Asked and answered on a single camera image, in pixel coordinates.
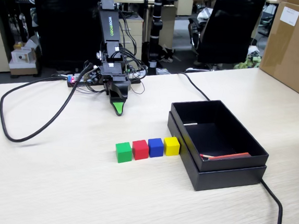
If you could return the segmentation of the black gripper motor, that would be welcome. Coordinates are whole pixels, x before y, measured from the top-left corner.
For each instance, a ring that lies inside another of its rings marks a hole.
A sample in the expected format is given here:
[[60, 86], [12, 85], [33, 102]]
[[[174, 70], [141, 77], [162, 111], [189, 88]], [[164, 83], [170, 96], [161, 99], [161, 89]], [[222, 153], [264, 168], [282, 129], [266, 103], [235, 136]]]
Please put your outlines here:
[[124, 111], [124, 104], [128, 99], [128, 92], [131, 88], [131, 83], [123, 74], [122, 63], [102, 63], [100, 68], [99, 83], [109, 84], [109, 100], [116, 115], [122, 116]]

